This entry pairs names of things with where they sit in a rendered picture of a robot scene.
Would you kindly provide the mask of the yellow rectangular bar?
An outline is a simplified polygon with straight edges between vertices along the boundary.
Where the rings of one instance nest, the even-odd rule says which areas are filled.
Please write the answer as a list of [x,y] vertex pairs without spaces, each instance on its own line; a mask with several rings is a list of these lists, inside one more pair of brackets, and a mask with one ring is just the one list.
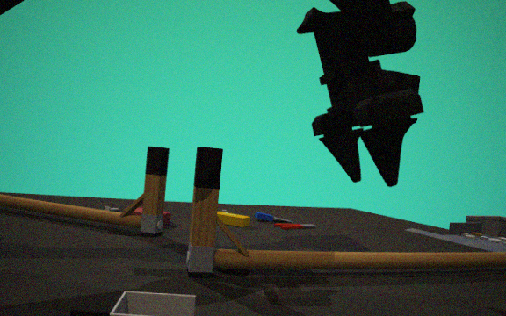
[[217,212],[217,217],[224,225],[246,227],[250,225],[250,217],[225,212]]

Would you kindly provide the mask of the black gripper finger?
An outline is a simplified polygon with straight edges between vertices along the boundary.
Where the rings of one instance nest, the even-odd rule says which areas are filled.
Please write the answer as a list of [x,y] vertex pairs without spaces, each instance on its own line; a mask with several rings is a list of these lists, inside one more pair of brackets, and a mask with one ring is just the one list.
[[398,183],[402,139],[417,118],[389,126],[368,128],[358,131],[385,184],[389,187]]
[[360,135],[358,131],[362,130],[363,127],[319,138],[354,183],[361,181],[358,151],[358,139]]

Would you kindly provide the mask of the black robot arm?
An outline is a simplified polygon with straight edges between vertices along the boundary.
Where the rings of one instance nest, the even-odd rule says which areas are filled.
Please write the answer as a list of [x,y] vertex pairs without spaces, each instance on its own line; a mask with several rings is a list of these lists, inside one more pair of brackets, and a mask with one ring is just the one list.
[[[314,33],[322,66],[356,54],[369,58],[407,52],[416,42],[416,8],[406,1],[329,0],[340,11],[312,7],[298,34]],[[380,60],[372,77],[378,95],[412,89],[418,93],[420,76],[382,69]]]

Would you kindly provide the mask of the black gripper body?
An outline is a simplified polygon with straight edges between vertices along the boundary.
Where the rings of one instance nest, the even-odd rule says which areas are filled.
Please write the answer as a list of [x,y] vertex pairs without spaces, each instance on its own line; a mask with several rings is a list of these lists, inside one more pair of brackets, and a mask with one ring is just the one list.
[[320,84],[327,84],[331,107],[316,116],[314,136],[324,137],[352,130],[353,126],[378,128],[410,120],[423,112],[420,95],[406,89],[378,95],[372,77],[376,61],[356,54],[325,64]]

